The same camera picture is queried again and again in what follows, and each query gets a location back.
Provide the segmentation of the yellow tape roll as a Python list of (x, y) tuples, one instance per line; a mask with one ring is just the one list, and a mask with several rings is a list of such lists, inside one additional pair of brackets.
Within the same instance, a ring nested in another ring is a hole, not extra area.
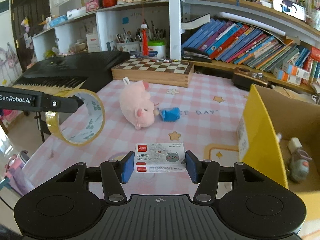
[(65, 113), (46, 112), (46, 123), (51, 134), (72, 146), (92, 142), (105, 124), (105, 109), (98, 95), (86, 89), (73, 89), (58, 92), (56, 96), (77, 96), (84, 104), (63, 122), (60, 122), (60, 116)]

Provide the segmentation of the staples box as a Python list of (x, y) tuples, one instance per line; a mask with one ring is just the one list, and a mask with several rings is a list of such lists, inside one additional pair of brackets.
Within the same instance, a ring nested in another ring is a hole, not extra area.
[(184, 172), (184, 145), (182, 142), (136, 144), (133, 164), (137, 173)]

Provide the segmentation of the pink plush pig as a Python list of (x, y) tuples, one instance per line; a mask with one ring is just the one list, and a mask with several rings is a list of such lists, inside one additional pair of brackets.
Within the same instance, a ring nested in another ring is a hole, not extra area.
[(137, 130), (151, 126), (159, 110), (151, 101), (149, 83), (143, 80), (131, 82), (128, 77), (123, 78), (123, 81), (125, 87), (119, 97), (122, 114)]

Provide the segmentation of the black electronic keyboard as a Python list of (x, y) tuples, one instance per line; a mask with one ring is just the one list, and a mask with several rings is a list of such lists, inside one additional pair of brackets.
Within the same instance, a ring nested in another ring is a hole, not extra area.
[(35, 63), (12, 86), (47, 94), (70, 89), (86, 89), (96, 93), (113, 80), (112, 67), (129, 58), (129, 53), (122, 51), (52, 57)]

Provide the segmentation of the pink checkered tablecloth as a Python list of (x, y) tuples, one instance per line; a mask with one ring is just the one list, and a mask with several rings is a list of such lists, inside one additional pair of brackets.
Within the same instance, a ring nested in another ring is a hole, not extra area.
[(181, 142), (199, 159), (212, 159), (223, 166), (239, 160), (236, 130), (248, 92), (221, 77), (194, 74), (187, 88), (151, 84), (152, 101), (159, 108), (177, 107), (176, 122), (155, 123), (136, 130), (122, 115), (119, 94), (123, 81), (114, 80), (98, 92), (105, 107), (105, 126), (100, 135), (85, 146), (71, 146), (50, 136), (31, 156), (20, 179), (27, 190), (41, 185), (66, 168), (84, 162), (89, 167), (120, 160), (138, 143)]

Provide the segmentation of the blue crumpled wrapper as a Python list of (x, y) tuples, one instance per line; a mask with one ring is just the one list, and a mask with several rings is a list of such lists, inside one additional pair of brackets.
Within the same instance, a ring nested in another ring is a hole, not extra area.
[(175, 122), (181, 116), (180, 109), (178, 107), (159, 109), (159, 114), (164, 122)]

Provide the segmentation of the yellow cardboard box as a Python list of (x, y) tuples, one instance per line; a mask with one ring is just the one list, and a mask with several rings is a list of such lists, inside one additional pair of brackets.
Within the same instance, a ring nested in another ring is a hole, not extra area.
[[(282, 139), (277, 142), (277, 133)], [(297, 137), (310, 155), (305, 181), (289, 179), (291, 153)], [(319, 239), (319, 105), (290, 98), (276, 90), (252, 85), (238, 126), (240, 161), (297, 194), (306, 205), (302, 239)]]

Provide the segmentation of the white spray bottle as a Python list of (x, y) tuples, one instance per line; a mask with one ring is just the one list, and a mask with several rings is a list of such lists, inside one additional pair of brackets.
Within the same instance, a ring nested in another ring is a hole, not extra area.
[(277, 142), (280, 142), (282, 139), (281, 133), (277, 133), (276, 137), (277, 137)]

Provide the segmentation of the white charger plug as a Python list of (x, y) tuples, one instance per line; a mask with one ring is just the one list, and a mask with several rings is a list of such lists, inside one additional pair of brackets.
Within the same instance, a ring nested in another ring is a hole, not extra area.
[(291, 138), (287, 144), (287, 147), (291, 154), (295, 153), (296, 150), (302, 148), (302, 144), (297, 137)]

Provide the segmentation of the grey plush toy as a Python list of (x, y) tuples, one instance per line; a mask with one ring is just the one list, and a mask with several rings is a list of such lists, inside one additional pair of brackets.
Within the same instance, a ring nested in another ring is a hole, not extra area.
[(292, 153), (289, 162), (290, 179), (296, 183), (305, 181), (310, 170), (312, 158), (303, 148), (298, 148)]

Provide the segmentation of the red hanging tassel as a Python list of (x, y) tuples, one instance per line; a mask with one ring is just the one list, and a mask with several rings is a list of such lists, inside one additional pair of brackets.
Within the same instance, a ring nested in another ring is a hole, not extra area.
[(142, 44), (143, 44), (143, 48), (142, 48), (142, 52), (144, 56), (148, 56), (149, 54), (149, 50), (148, 50), (148, 36), (147, 36), (147, 32), (148, 32), (148, 26), (143, 23), (141, 26), (141, 33), (142, 33)]

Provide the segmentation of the white green lid jar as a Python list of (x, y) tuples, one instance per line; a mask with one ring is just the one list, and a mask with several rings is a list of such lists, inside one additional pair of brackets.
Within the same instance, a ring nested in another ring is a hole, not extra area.
[(148, 42), (148, 56), (154, 59), (164, 59), (166, 56), (166, 43), (164, 40), (151, 40)]

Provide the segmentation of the wooden chess board box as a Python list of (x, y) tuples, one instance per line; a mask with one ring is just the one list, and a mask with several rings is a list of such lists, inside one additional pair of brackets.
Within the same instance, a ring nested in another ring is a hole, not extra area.
[(194, 65), (177, 60), (129, 59), (112, 68), (115, 80), (127, 77), (130, 81), (185, 87), (189, 86)]

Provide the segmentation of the black stapler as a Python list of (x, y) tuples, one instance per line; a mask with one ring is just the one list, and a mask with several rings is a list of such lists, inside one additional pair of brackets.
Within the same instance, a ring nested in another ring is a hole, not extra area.
[(207, 53), (192, 47), (184, 47), (181, 58), (189, 61), (212, 62)]

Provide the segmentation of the orange white box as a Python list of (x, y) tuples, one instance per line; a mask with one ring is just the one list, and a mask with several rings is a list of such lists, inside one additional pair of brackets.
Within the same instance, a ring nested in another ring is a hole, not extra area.
[(283, 63), (282, 70), (289, 75), (300, 77), (301, 79), (304, 79), (304, 80), (308, 80), (310, 77), (310, 73), (307, 70), (296, 67), (287, 62)]

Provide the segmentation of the white bookshelf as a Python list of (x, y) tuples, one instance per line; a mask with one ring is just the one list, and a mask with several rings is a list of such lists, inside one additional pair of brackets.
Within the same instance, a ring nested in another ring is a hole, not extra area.
[(258, 3), (237, 0), (154, 0), (144, 3), (125, 3), (98, 9), (62, 22), (33, 36), (35, 55), (39, 61), (52, 46), (67, 53), (71, 44), (86, 37), (81, 22), (91, 19), (96, 24), (100, 50), (107, 51), (116, 34), (123, 30), (135, 33), (142, 22), (155, 21), (167, 31), (167, 45), (171, 59), (180, 59), (182, 35), (186, 29), (181, 23), (209, 13), (211, 16), (240, 20), (251, 25), (262, 23), (262, 28), (283, 37), (298, 38), (319, 47), (319, 31), (306, 23)]

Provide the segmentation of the smartphone on shelf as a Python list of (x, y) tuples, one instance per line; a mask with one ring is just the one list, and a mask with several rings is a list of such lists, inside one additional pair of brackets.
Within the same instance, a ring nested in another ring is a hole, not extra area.
[(306, 21), (306, 8), (289, 0), (272, 0), (272, 8), (300, 21)]

